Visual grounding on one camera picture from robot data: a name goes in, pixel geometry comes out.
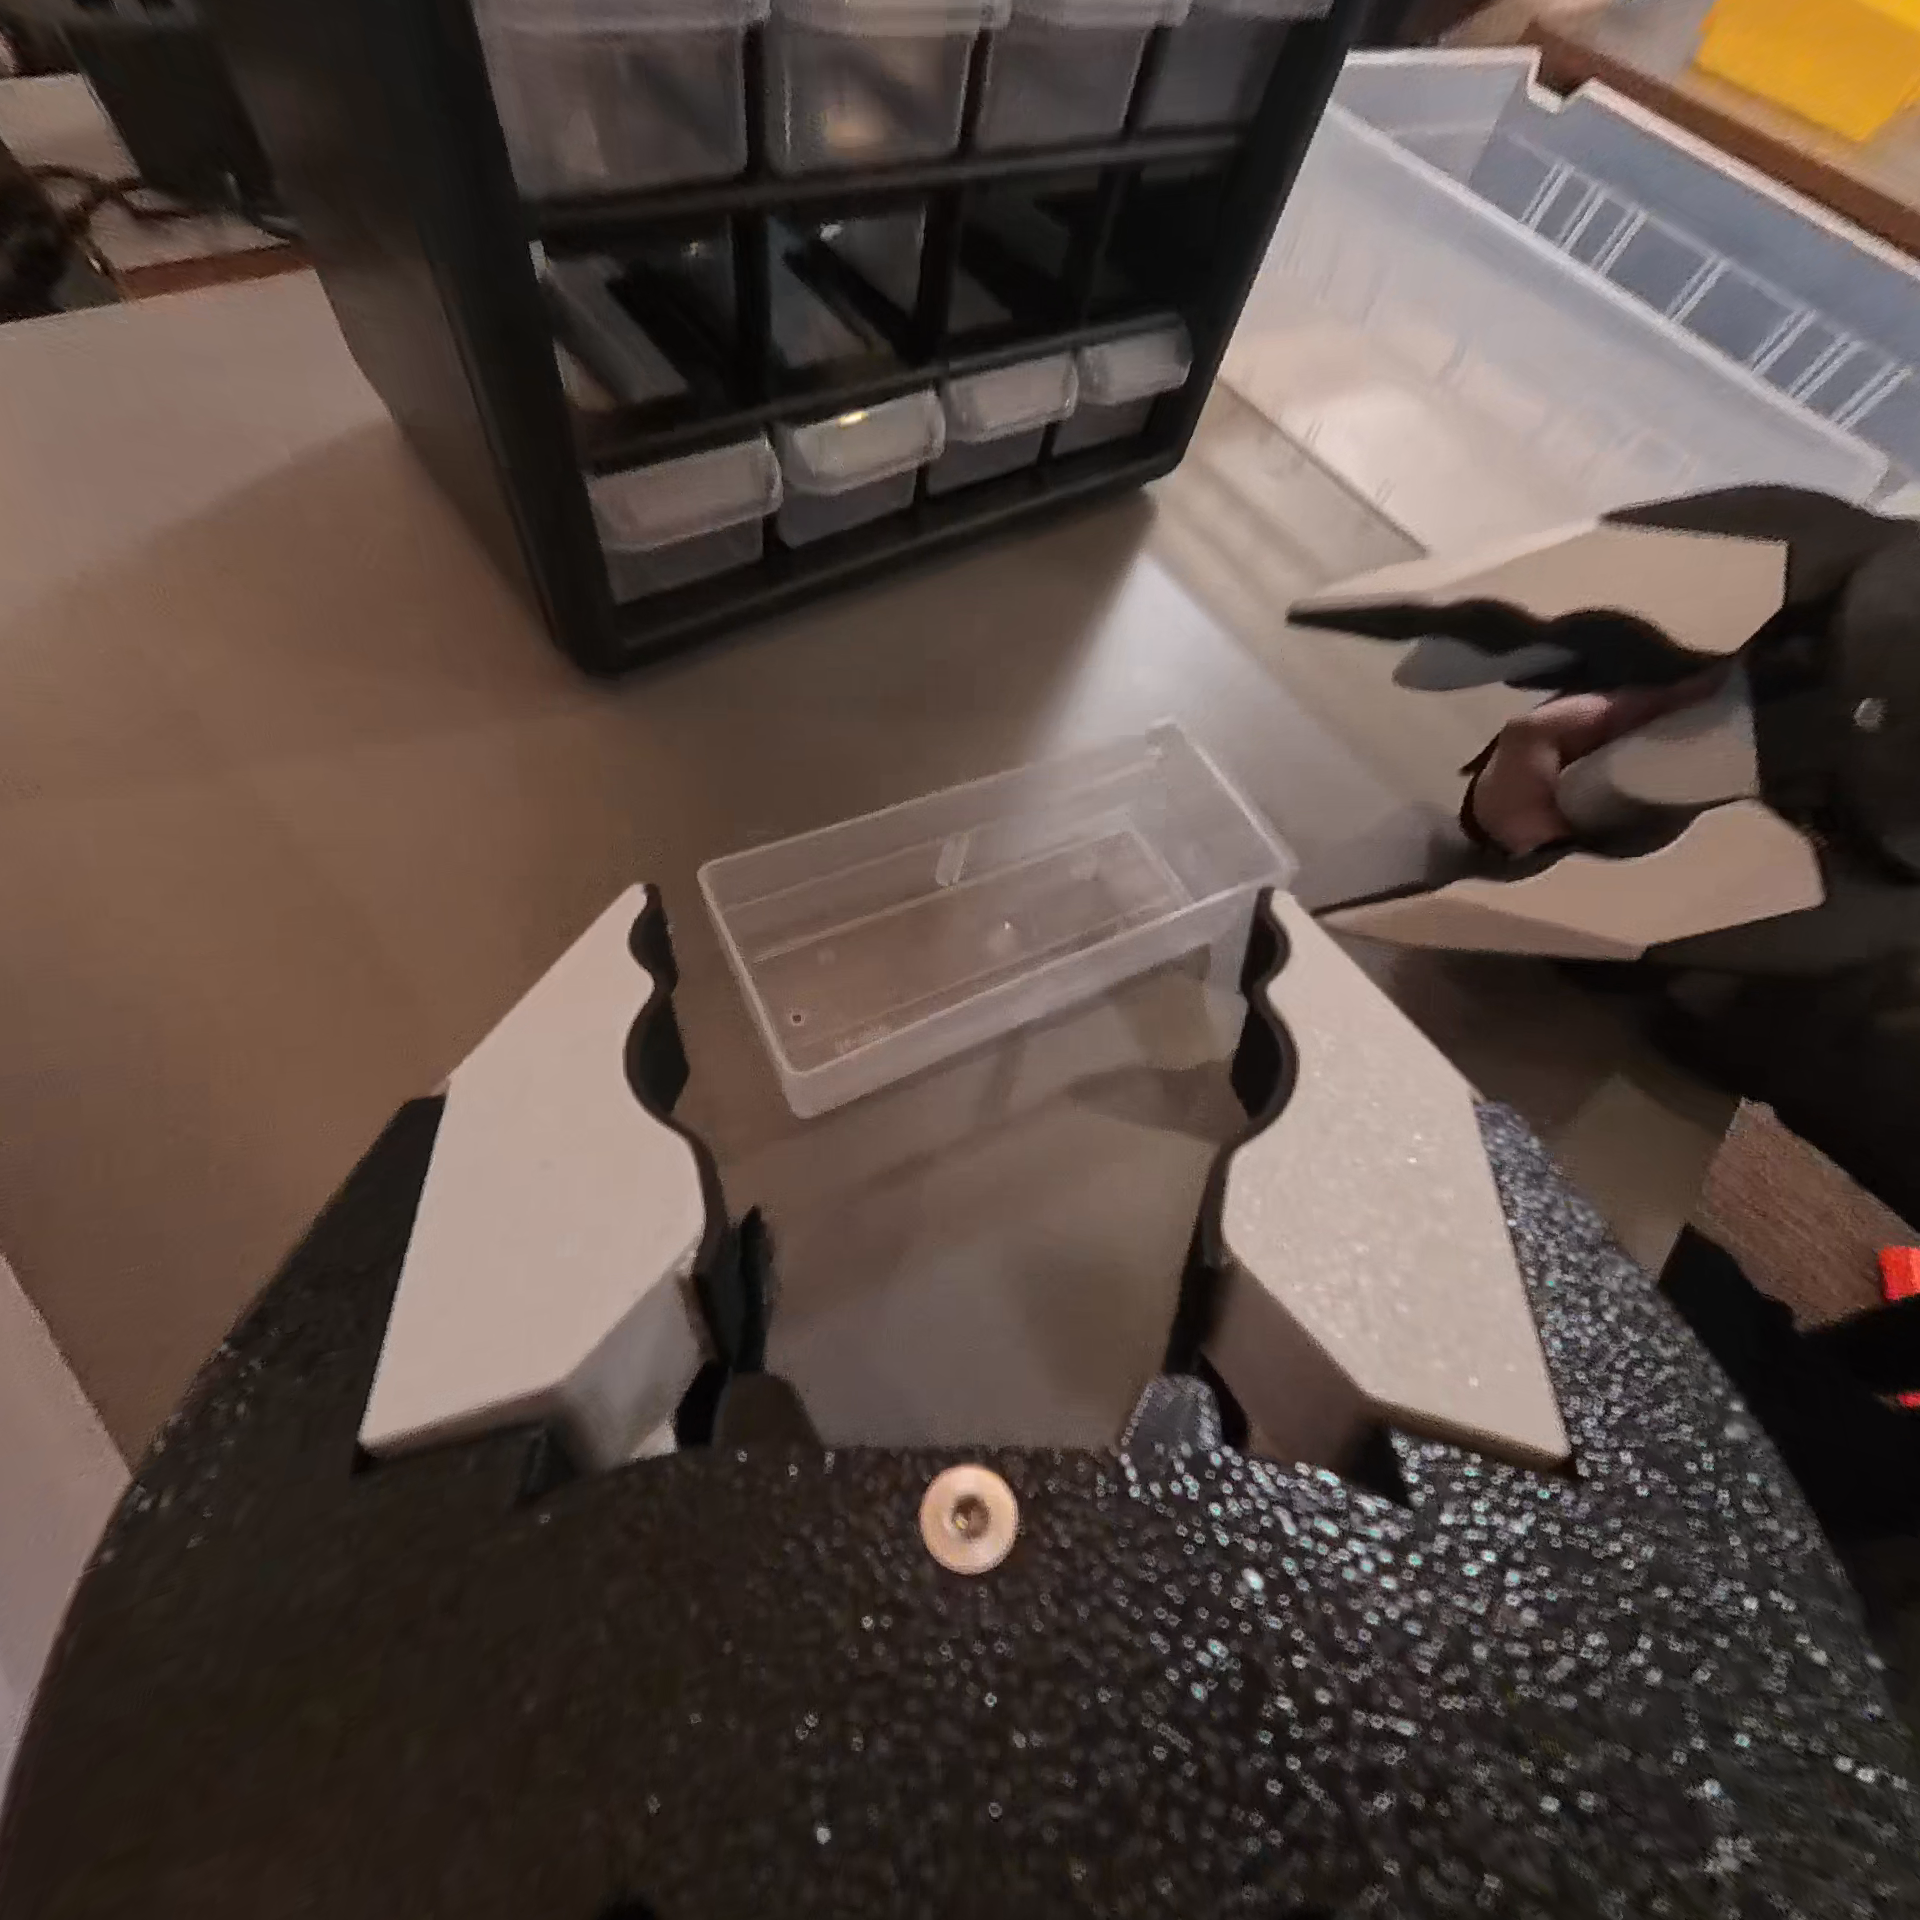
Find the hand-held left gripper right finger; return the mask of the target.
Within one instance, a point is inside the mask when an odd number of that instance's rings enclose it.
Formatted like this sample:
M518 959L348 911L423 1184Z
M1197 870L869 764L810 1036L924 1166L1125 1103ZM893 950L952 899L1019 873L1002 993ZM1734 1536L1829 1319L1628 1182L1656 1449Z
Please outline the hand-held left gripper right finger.
M1290 893L1255 908L1243 1134L1197 1215L1197 1359L1255 1451L1390 1435L1560 1474L1573 1438L1476 1088Z

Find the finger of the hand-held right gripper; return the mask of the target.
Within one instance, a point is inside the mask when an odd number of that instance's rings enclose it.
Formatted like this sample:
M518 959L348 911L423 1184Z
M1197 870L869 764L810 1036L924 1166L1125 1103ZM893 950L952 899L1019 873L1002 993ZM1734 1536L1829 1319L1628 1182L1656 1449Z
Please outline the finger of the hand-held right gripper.
M1296 597L1290 621L1402 645L1412 691L1588 692L1722 673L1786 594L1781 538L1585 520L1357 573Z
M1341 904L1319 923L1396 947L1637 960L1656 947L1822 904L1813 841L1746 797L1697 811L1673 838L1634 858L1560 852L1522 878L1455 878Z

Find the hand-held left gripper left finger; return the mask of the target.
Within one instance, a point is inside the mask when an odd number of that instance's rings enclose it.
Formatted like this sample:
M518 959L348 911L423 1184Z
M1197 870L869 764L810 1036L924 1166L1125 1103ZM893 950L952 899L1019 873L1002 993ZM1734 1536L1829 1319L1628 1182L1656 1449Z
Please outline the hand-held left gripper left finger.
M689 1084L661 893L634 883L445 1084L357 1444L400 1457L539 1425L577 1468L676 1446L725 1355L734 1262Z

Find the large clear plastic bin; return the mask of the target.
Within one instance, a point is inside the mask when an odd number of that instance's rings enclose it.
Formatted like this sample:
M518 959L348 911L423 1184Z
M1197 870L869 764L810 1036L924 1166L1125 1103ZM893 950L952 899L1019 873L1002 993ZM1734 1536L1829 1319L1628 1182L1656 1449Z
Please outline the large clear plastic bin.
M1540 52L1368 51L1222 378L1426 548L1793 486L1917 515L1917 264Z

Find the single clear plastic drawer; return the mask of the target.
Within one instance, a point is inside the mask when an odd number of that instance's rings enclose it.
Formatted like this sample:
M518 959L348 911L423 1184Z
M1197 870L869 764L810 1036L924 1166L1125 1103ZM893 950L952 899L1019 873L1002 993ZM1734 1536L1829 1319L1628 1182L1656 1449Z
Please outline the single clear plastic drawer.
M829 1115L1225 950L1301 859L1180 727L699 865L787 1106Z

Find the black drawer cabinet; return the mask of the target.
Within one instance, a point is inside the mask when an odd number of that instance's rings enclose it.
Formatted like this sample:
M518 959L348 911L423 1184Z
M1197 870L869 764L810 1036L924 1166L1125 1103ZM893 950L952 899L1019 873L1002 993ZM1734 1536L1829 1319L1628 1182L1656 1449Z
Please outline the black drawer cabinet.
M558 651L597 675L1049 523L1177 468L1371 12L1371 2L1333 2L1325 66L1299 70L1287 91L1292 118L1249 140L1235 169L1240 250L1217 279L1234 328L1202 343L1201 383L1158 442L1131 463L1094 454L1043 468L914 509L906 527L768 554L743 573L616 603L583 477L589 454L623 463L661 439L616 436L598 414L574 414L530 243L597 246L692 209L756 204L759 191L586 215L534 204L513 182L473 2L216 2L237 79L357 368L491 561L537 608Z

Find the person's right hand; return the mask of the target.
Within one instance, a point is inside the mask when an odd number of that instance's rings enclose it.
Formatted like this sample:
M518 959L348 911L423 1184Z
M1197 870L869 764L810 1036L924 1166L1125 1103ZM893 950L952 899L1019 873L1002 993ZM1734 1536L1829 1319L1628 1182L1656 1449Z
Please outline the person's right hand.
M1531 858L1573 838L1560 807L1570 764L1594 756L1615 728L1604 692L1560 692L1512 718L1467 768L1460 825L1466 835L1503 858Z

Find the grey top desk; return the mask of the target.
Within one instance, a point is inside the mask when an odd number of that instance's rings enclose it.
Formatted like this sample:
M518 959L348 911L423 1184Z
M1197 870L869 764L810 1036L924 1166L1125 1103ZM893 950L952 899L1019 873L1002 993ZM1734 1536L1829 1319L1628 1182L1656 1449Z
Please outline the grey top desk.
M1707 75L1694 52L1711 2L1527 2L1519 42L1570 94L1603 82L1793 194L1917 253L1917 106L1865 140Z

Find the black object with red trim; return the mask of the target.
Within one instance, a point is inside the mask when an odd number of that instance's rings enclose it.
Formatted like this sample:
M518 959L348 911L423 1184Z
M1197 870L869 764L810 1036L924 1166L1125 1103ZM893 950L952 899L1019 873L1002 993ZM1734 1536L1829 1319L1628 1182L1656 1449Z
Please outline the black object with red trim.
M1716 1355L1837 1541L1917 1536L1917 1297L1798 1326L1716 1237L1682 1230L1659 1286Z

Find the small clear container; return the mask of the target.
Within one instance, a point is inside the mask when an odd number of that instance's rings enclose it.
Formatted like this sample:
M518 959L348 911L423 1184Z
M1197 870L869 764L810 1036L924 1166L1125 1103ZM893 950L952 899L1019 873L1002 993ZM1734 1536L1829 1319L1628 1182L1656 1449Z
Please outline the small clear container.
M3 1769L128 1463L3 1264Z

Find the stack of yellow bins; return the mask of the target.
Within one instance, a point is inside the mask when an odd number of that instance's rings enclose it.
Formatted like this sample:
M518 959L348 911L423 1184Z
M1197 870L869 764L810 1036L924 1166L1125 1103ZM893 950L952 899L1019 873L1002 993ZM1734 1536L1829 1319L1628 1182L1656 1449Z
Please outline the stack of yellow bins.
M1716 2L1694 66L1862 142L1917 106L1917 2Z

